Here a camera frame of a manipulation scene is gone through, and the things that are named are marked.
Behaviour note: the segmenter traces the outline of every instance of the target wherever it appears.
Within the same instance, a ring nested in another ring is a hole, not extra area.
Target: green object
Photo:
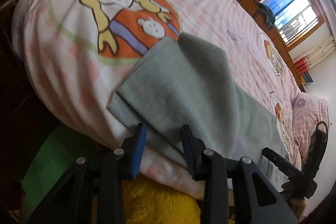
[[[45,195],[78,157],[96,158],[104,154],[106,152],[97,142],[59,123],[21,180],[26,196],[21,207],[20,223],[26,223]]]

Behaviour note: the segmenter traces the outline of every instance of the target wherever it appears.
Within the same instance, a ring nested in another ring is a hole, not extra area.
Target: purple stripe
[[[116,20],[112,20],[110,23],[110,30],[113,34],[120,36],[124,39],[136,52],[141,55],[145,55],[148,48],[142,44],[124,25]]]
[[[179,37],[180,33],[179,33],[178,30],[174,27],[174,25],[171,24],[170,22],[168,22],[167,25],[168,25],[169,29],[171,29],[172,32],[175,33],[177,37]]]

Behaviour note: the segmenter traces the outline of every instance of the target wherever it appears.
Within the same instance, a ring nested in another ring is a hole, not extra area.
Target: pillow
[[[307,93],[300,92],[293,104],[294,143],[299,146],[302,165],[307,159],[308,146],[316,125],[325,122],[330,127],[327,101]]]
[[[299,146],[294,143],[293,155],[292,155],[292,164],[298,168],[302,169],[302,159],[299,151]]]

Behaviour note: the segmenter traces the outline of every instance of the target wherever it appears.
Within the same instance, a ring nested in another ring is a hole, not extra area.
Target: window
[[[289,50],[324,23],[314,0],[262,0],[262,3],[275,14],[275,25]]]

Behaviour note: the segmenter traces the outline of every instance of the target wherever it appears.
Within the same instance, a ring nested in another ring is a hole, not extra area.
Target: wooden bed frame
[[[11,45],[11,20],[18,0],[0,1],[0,207],[18,209],[13,187],[59,122],[30,85]]]

